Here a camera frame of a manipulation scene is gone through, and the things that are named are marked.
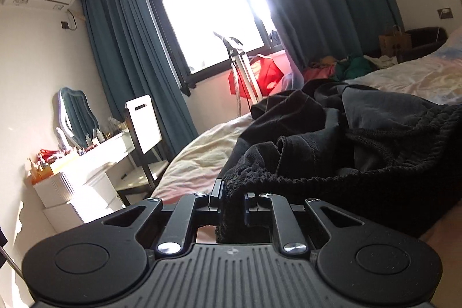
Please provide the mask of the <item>black pants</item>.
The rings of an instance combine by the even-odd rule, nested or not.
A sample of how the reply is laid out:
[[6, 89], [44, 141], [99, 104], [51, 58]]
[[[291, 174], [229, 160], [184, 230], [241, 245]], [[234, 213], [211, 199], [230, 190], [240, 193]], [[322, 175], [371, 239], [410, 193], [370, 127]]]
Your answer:
[[461, 107], [311, 81], [252, 108], [219, 177], [221, 243], [257, 238], [243, 222], [248, 192], [319, 199], [418, 238], [461, 201]]

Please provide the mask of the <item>white back chair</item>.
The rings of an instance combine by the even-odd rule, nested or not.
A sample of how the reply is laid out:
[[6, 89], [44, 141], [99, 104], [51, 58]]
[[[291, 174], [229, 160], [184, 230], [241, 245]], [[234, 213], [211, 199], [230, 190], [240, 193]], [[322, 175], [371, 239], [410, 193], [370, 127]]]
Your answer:
[[162, 135], [152, 98], [143, 95], [126, 102], [124, 114], [140, 166], [125, 174], [114, 187], [123, 204], [130, 206], [130, 195], [144, 194], [144, 198], [151, 196], [169, 162], [154, 150], [162, 141]]

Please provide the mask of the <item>white vanity dresser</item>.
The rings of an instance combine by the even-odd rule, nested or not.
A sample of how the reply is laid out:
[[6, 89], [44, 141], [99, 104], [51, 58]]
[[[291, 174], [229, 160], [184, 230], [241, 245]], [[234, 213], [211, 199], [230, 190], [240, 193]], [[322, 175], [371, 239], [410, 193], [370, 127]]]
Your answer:
[[70, 154], [60, 171], [34, 184], [43, 213], [56, 232], [124, 208], [107, 172], [133, 150], [129, 132], [121, 132], [82, 156]]

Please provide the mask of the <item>wavy vanity mirror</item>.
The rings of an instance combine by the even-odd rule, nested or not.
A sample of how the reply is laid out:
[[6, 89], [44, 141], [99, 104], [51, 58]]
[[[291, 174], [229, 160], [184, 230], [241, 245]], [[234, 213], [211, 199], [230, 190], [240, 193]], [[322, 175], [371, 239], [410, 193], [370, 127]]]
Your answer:
[[67, 139], [77, 148], [87, 148], [99, 122], [91, 111], [83, 91], [62, 87], [57, 93], [58, 122]]

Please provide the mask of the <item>light blue cloth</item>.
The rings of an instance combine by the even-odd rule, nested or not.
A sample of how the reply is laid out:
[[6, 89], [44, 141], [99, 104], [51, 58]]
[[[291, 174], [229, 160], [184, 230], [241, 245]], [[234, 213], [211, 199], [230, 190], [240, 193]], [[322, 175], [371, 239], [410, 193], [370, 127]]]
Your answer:
[[286, 73], [282, 79], [282, 90], [301, 90], [305, 85], [304, 77], [290, 55], [286, 53], [286, 56], [289, 62], [290, 71]]

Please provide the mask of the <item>red bag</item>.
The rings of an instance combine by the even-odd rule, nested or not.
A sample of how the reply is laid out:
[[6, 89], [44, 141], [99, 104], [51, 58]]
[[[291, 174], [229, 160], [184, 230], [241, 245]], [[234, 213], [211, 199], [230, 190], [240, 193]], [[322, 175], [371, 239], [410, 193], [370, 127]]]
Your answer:
[[[276, 65], [273, 58], [264, 55], [256, 55], [250, 58], [250, 64], [258, 87], [263, 97], [267, 97], [284, 77], [283, 71]], [[230, 93], [236, 95], [234, 75], [231, 72], [228, 76]], [[240, 97], [250, 99], [250, 95], [241, 78], [238, 80]]]

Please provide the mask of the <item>pink cloth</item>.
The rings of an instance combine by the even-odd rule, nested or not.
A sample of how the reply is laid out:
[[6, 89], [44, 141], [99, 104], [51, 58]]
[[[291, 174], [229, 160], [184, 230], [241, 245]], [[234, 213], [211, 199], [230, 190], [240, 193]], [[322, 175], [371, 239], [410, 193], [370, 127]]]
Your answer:
[[335, 65], [310, 67], [303, 72], [304, 82], [309, 82], [318, 79], [327, 79], [335, 74]]

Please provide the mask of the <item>white garment steamer stand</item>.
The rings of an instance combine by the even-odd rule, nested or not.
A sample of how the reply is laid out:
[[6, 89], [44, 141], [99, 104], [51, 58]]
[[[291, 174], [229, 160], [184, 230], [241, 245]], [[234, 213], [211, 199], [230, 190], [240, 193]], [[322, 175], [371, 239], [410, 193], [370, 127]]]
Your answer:
[[262, 92], [258, 86], [257, 79], [252, 70], [247, 53], [243, 50], [243, 43], [232, 36], [227, 38], [221, 34], [214, 33], [226, 47], [232, 70], [232, 77], [235, 88], [236, 108], [238, 116], [242, 115], [241, 106], [241, 85], [247, 91], [252, 104], [257, 104], [263, 99]]

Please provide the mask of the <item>left teal curtain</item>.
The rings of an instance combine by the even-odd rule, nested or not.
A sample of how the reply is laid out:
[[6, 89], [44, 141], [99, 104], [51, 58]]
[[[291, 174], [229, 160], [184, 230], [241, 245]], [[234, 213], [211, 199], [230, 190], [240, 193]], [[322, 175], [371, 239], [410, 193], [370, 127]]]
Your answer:
[[124, 120], [126, 102], [149, 95], [172, 160], [197, 137], [146, 0], [81, 0], [92, 54], [112, 116]]

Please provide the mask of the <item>green garment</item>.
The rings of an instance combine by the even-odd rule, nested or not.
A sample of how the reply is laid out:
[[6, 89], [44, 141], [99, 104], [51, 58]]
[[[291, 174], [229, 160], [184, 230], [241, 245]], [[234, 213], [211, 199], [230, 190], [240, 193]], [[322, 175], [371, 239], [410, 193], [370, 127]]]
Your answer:
[[377, 67], [370, 60], [365, 59], [363, 56], [352, 56], [337, 61], [334, 69], [334, 79], [336, 81], [353, 80], [375, 70], [377, 70]]

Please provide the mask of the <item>white cloth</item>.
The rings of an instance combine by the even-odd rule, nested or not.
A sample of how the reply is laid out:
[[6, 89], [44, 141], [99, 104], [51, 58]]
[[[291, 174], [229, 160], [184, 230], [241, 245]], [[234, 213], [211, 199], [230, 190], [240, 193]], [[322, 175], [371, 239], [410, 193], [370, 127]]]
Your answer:
[[387, 55], [382, 55], [379, 58], [374, 58], [368, 55], [364, 55], [363, 58], [373, 63], [380, 70], [387, 69], [398, 64], [398, 59], [396, 56], [390, 57]]

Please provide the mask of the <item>pastel bed sheet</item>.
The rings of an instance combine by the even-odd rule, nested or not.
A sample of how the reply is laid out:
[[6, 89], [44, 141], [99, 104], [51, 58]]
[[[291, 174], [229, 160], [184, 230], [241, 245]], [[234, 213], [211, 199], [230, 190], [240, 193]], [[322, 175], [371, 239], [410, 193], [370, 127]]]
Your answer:
[[[377, 70], [354, 80], [386, 92], [416, 95], [438, 104], [461, 103], [461, 31], [436, 52], [409, 63]], [[251, 124], [249, 115], [207, 130], [186, 146], [167, 168], [154, 196], [167, 204], [195, 191], [211, 191], [237, 138]], [[461, 306], [461, 206], [456, 205], [422, 240], [439, 253], [443, 275], [432, 299], [437, 307]]]

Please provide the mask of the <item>brown paper bag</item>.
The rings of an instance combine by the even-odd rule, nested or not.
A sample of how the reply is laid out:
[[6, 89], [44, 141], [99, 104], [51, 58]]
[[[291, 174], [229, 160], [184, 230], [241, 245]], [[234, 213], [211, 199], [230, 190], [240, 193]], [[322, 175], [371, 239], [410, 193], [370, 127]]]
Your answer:
[[393, 57], [412, 49], [411, 36], [397, 24], [378, 38], [382, 55]]

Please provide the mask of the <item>dark framed window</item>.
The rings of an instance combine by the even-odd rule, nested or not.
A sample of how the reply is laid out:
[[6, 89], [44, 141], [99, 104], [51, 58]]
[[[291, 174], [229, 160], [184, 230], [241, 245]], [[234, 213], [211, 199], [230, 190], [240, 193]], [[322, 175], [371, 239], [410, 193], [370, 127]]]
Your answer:
[[149, 0], [181, 91], [231, 64], [222, 39], [237, 39], [249, 56], [282, 50], [266, 0]]

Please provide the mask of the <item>wall socket plate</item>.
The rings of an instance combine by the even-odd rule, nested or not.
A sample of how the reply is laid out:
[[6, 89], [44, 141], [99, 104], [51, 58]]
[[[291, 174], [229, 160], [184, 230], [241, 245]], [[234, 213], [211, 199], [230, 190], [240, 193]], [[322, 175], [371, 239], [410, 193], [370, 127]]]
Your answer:
[[453, 18], [452, 9], [443, 8], [437, 10], [440, 20], [448, 20]]

